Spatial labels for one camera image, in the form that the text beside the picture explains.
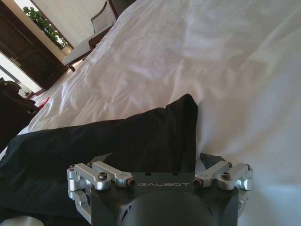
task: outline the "bed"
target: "bed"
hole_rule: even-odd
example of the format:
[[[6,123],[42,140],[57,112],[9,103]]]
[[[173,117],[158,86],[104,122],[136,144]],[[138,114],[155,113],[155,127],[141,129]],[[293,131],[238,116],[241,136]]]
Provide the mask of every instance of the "bed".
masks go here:
[[[138,0],[21,131],[123,119],[189,93],[201,152],[254,168],[239,225],[298,225],[299,0]]]

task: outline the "leaves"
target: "leaves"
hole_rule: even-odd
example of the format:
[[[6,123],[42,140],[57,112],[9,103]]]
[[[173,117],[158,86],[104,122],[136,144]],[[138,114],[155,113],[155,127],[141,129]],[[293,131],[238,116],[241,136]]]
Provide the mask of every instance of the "leaves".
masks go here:
[[[59,49],[63,49],[68,44],[40,11],[35,11],[33,7],[24,7],[23,11]]]

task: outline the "door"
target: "door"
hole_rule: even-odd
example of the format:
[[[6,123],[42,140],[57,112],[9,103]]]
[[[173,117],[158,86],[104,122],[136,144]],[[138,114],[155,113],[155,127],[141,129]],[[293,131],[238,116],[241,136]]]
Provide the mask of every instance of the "door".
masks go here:
[[[44,90],[67,70],[2,1],[0,27],[0,51]]]

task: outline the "white chair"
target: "white chair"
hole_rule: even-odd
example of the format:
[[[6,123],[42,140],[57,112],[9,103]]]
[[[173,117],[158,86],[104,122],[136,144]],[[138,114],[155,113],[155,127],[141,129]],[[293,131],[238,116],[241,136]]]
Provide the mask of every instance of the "white chair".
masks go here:
[[[134,1],[135,0],[106,0],[99,13],[91,18],[94,34],[77,45],[71,53],[64,58],[63,64],[71,68],[72,71],[75,71],[72,64],[91,53],[96,44],[101,41],[115,24],[118,16]]]

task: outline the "wooden furniture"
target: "wooden furniture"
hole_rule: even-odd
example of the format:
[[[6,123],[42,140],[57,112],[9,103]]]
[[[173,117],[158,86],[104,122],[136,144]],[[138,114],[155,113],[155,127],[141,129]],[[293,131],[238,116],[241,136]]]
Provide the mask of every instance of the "wooden furniture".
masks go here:
[[[0,51],[44,90],[67,70],[2,1],[0,27]]]
[[[103,8],[91,18],[94,34],[83,40],[68,54],[63,64],[75,71],[72,64],[88,56],[115,24],[118,16],[135,0],[106,0]]]
[[[0,152],[39,111],[34,101],[18,94],[19,89],[16,83],[0,79]]]

